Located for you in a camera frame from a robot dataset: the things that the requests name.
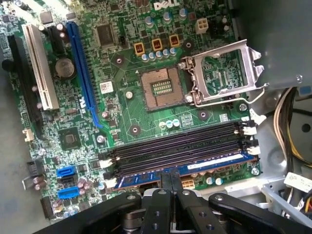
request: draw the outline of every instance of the black connector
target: black connector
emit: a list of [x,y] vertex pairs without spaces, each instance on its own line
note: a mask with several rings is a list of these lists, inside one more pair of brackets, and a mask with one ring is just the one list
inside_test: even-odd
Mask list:
[[54,217],[50,198],[45,196],[40,199],[41,207],[45,218],[52,219]]
[[26,163],[30,176],[39,176],[44,171],[43,161],[41,158],[29,161]]

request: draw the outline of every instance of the screw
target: screw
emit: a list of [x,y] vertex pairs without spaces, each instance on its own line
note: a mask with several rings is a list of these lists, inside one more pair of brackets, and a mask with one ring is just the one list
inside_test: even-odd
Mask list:
[[97,136],[97,142],[98,143],[103,143],[105,141],[105,137],[102,135]]
[[216,200],[218,200],[218,201],[222,201],[223,200],[223,196],[221,196],[221,195],[217,195],[217,196],[215,196],[214,197]]
[[133,195],[130,195],[130,196],[127,197],[128,200],[133,200],[135,198],[136,198],[136,196],[133,196]]
[[179,68],[184,69],[186,67],[186,64],[184,62],[179,63]]
[[165,191],[165,190],[160,190],[160,191],[158,191],[158,194],[162,194],[162,195],[164,195],[164,194],[166,194],[167,192]]
[[252,174],[253,174],[254,176],[258,176],[258,175],[260,174],[259,169],[256,168],[256,167],[252,168]]
[[296,76],[296,80],[297,80],[297,82],[298,82],[299,84],[301,84],[301,83],[302,83],[302,75],[297,75],[297,76]]
[[242,103],[239,105],[239,110],[240,111],[247,111],[248,107],[246,104]]
[[184,190],[182,193],[183,193],[184,195],[190,195],[190,194],[191,194],[190,191],[187,191],[187,190]]

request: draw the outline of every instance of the white connector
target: white connector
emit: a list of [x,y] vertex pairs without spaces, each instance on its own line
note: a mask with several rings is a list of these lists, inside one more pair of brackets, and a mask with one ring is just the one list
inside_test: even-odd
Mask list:
[[201,18],[196,21],[196,24],[195,24],[196,34],[206,33],[208,28],[209,26],[208,26],[207,18]]
[[42,107],[44,110],[59,109],[59,102],[52,81],[41,33],[38,28],[32,24],[23,25],[22,28],[35,73]]

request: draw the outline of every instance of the label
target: label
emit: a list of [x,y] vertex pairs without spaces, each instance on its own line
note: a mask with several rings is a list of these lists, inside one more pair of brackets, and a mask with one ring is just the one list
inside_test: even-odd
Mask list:
[[289,172],[284,180],[284,184],[308,193],[312,189],[312,180],[303,176]]
[[114,91],[113,84],[111,81],[103,82],[99,84],[102,94],[108,94]]
[[180,3],[177,2],[177,0],[168,0],[168,1],[154,3],[154,9],[156,11],[159,11],[161,9],[166,9],[168,7],[174,7],[174,6],[180,6]]

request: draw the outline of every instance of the white sticker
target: white sticker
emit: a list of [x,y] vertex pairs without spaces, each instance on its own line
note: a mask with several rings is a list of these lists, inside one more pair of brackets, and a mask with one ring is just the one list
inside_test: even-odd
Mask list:
[[102,94],[108,94],[114,91],[113,84],[111,81],[100,83],[99,87],[101,89]]
[[308,193],[312,189],[312,180],[295,173],[288,172],[284,184]]

